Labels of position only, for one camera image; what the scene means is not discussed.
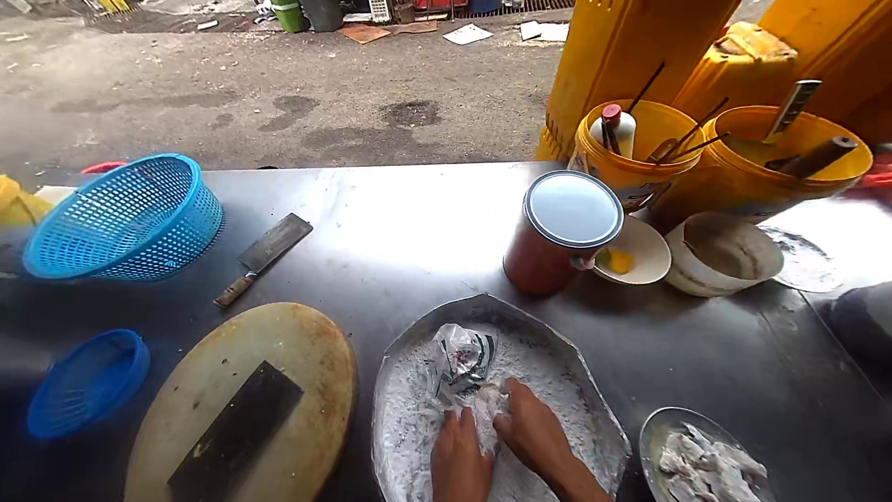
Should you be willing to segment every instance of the blue plastic basket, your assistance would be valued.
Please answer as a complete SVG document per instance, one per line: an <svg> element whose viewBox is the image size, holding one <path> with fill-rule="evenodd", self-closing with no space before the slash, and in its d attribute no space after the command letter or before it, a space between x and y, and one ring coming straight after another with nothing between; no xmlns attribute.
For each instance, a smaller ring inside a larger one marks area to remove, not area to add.
<svg viewBox="0 0 892 502"><path fill-rule="evenodd" d="M44 279L158 280L200 255L222 222L198 163L155 155L75 190L37 227L23 261Z"/></svg>
<svg viewBox="0 0 892 502"><path fill-rule="evenodd" d="M131 330L107 331L50 369L28 408L28 431L60 438L107 418L130 399L149 371L149 349Z"/></svg>

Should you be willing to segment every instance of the white bottle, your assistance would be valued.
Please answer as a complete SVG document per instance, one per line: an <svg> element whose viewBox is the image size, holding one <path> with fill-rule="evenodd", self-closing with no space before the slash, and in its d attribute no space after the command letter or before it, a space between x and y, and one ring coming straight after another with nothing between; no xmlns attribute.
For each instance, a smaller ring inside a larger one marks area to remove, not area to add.
<svg viewBox="0 0 892 502"><path fill-rule="evenodd" d="M601 134L601 123L603 119L598 117L595 119L595 122L591 124L591 129L589 129L589 134L604 146L603 135ZM614 125L614 134L616 135L616 142L619 144L619 153L625 158L631 159L632 152L635 147L635 128L638 124L635 122L635 117L632 117L630 114L626 112L620 112L619 114L619 123Z"/></svg>

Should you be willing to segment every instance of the knife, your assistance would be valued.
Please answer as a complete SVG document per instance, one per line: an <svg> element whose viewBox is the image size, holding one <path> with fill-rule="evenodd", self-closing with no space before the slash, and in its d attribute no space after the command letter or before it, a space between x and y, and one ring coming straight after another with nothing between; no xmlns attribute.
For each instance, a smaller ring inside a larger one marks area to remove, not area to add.
<svg viewBox="0 0 892 502"><path fill-rule="evenodd" d="M814 91L818 90L821 81L817 79L803 79L796 83L796 86L790 91L787 99L778 108L778 114L774 117L772 127L762 140L766 145L777 143L783 135L783 131L792 124L799 114L805 110L808 100L812 98Z"/></svg>
<svg viewBox="0 0 892 502"><path fill-rule="evenodd" d="M257 275L263 272L267 265L312 231L313 226L294 213L289 213L279 220L275 227L269 229L238 257L238 261L248 268L248 272L230 284L226 291L214 300L214 304L220 308L228 307L254 283Z"/></svg>

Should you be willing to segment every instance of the metal tray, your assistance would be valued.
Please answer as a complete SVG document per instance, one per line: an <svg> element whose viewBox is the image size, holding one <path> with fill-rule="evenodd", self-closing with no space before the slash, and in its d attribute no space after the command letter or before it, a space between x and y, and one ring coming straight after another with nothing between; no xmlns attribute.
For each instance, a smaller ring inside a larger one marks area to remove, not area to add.
<svg viewBox="0 0 892 502"><path fill-rule="evenodd" d="M669 437L670 432L685 433L684 424L689 423L700 429L700 432L710 441L721 441L722 443L732 446L743 451L747 451L731 436L731 433L722 428L718 423L706 418L702 414L692 412L685 408L667 407L660 408L650 414L644 426L641 427L641 434L638 439L638 448L641 456L641 468L644 470L644 477L648 480L650 492L654 495L657 502L677 502L675 497L669 493L666 486L667 477L660 471L660 456L663 454L663 445ZM768 486L768 480L758 480L757 484L750 484L753 493L763 502L774 502L774 495Z"/></svg>
<svg viewBox="0 0 892 502"><path fill-rule="evenodd" d="M544 322L482 294L435 308L384 352L372 419L372 460L384 499L431 500L430 455L442 415L427 387L425 360L433 355L428 342L447 322L499 336L489 378L516 376L529 385L561 419L574 453L615 498L632 449L582 354ZM508 448L501 448L489 500L556 498Z"/></svg>

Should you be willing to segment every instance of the cutting board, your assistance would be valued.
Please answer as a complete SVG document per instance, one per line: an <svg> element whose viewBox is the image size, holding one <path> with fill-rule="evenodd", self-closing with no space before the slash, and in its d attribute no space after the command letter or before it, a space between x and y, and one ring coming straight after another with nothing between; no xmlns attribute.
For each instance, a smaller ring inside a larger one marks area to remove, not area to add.
<svg viewBox="0 0 892 502"><path fill-rule="evenodd" d="M317 495L343 448L356 361L350 342L321 312L277 303L224 322L170 374L136 435L125 502L171 500L168 478L264 360L304 394L228 500L310 502Z"/></svg>

